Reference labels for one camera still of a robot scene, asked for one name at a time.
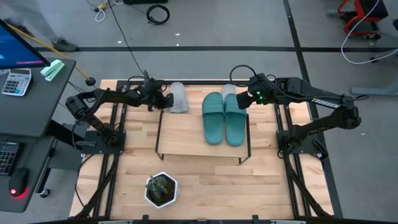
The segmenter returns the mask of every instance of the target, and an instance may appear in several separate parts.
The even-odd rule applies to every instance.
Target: gray pants
[[[0,2],[7,4],[16,12],[17,15],[11,18],[12,22],[23,25],[24,21],[28,21],[30,25],[35,27],[48,40],[52,42],[58,41],[58,36],[45,20],[36,0],[0,0]]]

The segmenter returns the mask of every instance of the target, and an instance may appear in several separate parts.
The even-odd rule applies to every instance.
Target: wooden tabletop
[[[101,88],[116,88],[117,80],[103,80]],[[190,113],[201,113],[204,97],[221,91],[220,85],[187,85]],[[112,103],[105,103],[96,115],[109,122]],[[310,122],[306,103],[290,105],[294,124]],[[277,123],[273,105],[252,105],[248,109],[252,157],[242,165],[232,157],[155,154],[159,111],[147,112],[146,106],[128,107],[124,129],[126,148],[119,160],[111,211],[112,219],[260,219],[293,218],[284,162],[277,157]],[[285,128],[285,116],[282,114]],[[97,188],[102,155],[95,155],[81,168],[77,191],[86,203]],[[321,162],[300,155],[305,183],[317,202],[333,213]],[[166,172],[178,181],[180,195],[174,204],[156,209],[144,199],[145,183],[150,175]],[[300,214],[302,201],[296,188]],[[107,189],[100,214],[104,213]],[[70,215],[82,209],[76,195]]]
[[[236,147],[231,147],[225,138],[220,144],[208,144],[205,140],[201,112],[199,114],[194,112],[187,114],[163,113],[162,115],[158,146],[158,153],[160,154],[244,159],[249,155],[248,147],[246,138],[242,145]]]

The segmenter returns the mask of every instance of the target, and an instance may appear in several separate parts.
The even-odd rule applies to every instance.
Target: concrete floor
[[[81,0],[38,0],[54,30],[80,47],[125,47],[112,17],[106,11],[102,23]],[[100,0],[91,0],[99,4]],[[298,39],[302,47],[340,47],[346,37],[343,23],[326,16],[340,0],[289,0]],[[390,16],[380,22],[383,38],[372,47],[398,47],[398,32],[391,20],[398,17],[398,2],[384,0]],[[268,46],[294,47],[284,3],[280,0],[170,0],[171,17],[164,26],[153,26],[131,6],[115,6],[127,41],[134,47],[179,46]],[[145,11],[148,5],[138,5]],[[3,15],[12,14],[0,7]],[[350,39],[347,47],[368,48],[361,37]],[[56,57],[50,52],[44,56]],[[139,74],[129,52],[76,52],[67,54],[79,67],[98,81],[127,78]],[[141,67],[155,78],[227,78],[238,64],[248,64],[257,72],[277,77],[301,77],[295,52],[270,51],[173,51],[135,52]],[[398,81],[398,59],[391,57],[376,64],[352,65],[339,53],[303,53],[313,86],[335,93],[349,93],[352,86],[387,86]],[[368,60],[370,53],[349,53],[355,61]],[[237,78],[247,78],[244,70]],[[70,79],[90,90],[76,71]],[[67,87],[61,103],[77,92]],[[357,129],[334,129],[325,133],[341,209],[345,218],[398,222],[396,98],[372,97],[357,102],[363,123]],[[321,116],[330,113],[318,108]],[[60,123],[72,123],[72,116],[61,106],[54,114]],[[53,194],[46,199],[35,195],[25,213],[0,212],[9,223],[59,220],[69,214],[76,172],[52,172],[47,187]]]

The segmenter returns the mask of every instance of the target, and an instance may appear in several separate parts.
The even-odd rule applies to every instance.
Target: red chair
[[[354,0],[355,11],[342,11],[341,9],[348,1],[349,0],[344,0],[337,10],[341,15],[340,18],[346,21],[346,25],[344,27],[344,32],[346,32],[346,34],[349,34],[356,23],[369,14],[371,9],[377,3],[377,0]],[[388,12],[386,6],[384,5],[383,0],[380,0],[372,13],[370,13],[370,15],[365,18],[364,21],[362,21],[362,23],[365,23],[366,21],[370,26],[368,25],[367,28],[360,29],[362,25],[360,24],[351,34],[365,35],[369,39],[380,39],[381,36],[377,34],[379,32],[379,26],[376,24],[376,22],[386,18],[387,16]]]

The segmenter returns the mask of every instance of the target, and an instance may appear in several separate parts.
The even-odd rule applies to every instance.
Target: cactus
[[[168,194],[167,189],[165,188],[166,185],[167,185],[166,178],[151,176],[146,187],[148,188],[148,190],[154,193],[155,197],[161,199],[162,193]]]

